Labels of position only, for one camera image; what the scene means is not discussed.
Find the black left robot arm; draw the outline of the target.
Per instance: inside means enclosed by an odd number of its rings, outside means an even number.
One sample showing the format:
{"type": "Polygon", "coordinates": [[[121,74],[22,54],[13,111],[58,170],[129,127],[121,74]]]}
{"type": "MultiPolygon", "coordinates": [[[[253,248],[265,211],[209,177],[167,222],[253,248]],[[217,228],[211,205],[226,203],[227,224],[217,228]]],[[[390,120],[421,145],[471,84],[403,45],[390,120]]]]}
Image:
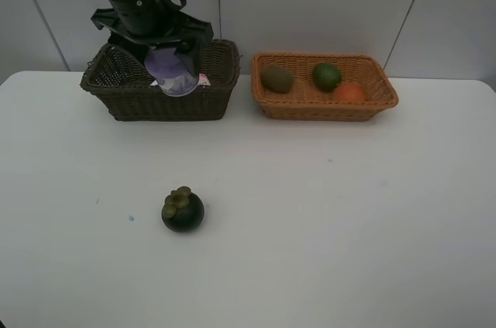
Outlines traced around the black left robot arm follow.
{"type": "Polygon", "coordinates": [[[108,0],[110,8],[97,9],[91,21],[108,29],[108,44],[143,64],[150,50],[171,49],[189,73],[198,76],[202,49],[211,43],[213,29],[182,10],[187,0],[108,0]]]}

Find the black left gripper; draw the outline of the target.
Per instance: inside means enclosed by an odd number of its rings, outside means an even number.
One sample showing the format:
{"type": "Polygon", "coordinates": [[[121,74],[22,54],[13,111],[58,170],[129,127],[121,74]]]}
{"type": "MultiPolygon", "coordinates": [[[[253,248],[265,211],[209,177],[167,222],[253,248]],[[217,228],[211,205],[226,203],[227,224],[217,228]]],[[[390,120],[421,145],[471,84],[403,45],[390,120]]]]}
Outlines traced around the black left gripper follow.
{"type": "Polygon", "coordinates": [[[186,0],[109,0],[110,9],[96,10],[91,21],[111,31],[108,44],[142,68],[149,45],[175,46],[174,55],[194,77],[201,70],[202,49],[212,41],[212,24],[181,10],[186,0]]]}

